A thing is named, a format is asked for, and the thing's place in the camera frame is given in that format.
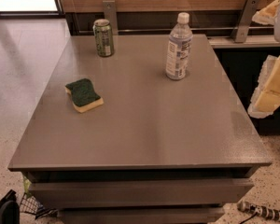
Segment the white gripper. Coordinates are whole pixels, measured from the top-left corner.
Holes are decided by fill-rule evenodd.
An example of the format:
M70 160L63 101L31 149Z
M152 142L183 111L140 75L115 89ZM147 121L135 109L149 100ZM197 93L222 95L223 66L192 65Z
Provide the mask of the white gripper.
M274 38L280 43L280 0L272 1L257 11L252 21L262 25L274 25ZM250 99L248 114L252 118L264 119L280 106L280 56L269 55L263 63L258 86Z

